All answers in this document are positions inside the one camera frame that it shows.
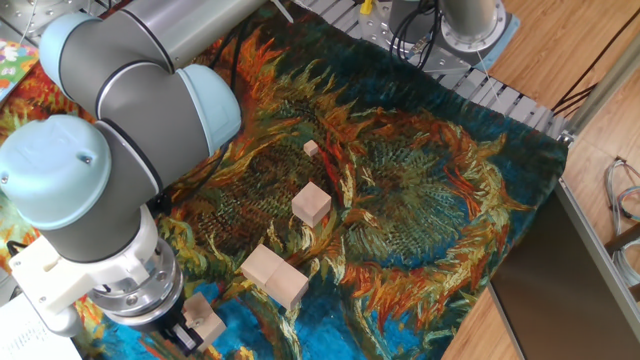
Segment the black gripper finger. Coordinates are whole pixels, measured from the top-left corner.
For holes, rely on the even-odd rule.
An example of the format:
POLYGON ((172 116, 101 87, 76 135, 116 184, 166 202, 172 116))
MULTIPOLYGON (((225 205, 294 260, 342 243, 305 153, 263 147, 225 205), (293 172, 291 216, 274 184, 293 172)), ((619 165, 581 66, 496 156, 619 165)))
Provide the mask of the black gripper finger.
POLYGON ((176 324, 173 327, 177 344, 185 356, 195 353, 200 346, 200 336, 192 328, 187 327, 184 324, 176 324))

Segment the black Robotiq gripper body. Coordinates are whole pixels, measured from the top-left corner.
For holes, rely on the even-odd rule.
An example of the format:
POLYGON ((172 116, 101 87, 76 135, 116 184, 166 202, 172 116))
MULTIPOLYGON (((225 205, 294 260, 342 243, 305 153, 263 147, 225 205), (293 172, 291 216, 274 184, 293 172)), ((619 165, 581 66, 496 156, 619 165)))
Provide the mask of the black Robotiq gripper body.
POLYGON ((182 310, 180 308, 172 308, 156 320, 145 325, 144 331, 147 333, 158 332, 165 340, 178 345, 173 332, 173 327, 178 323, 185 325, 182 310))

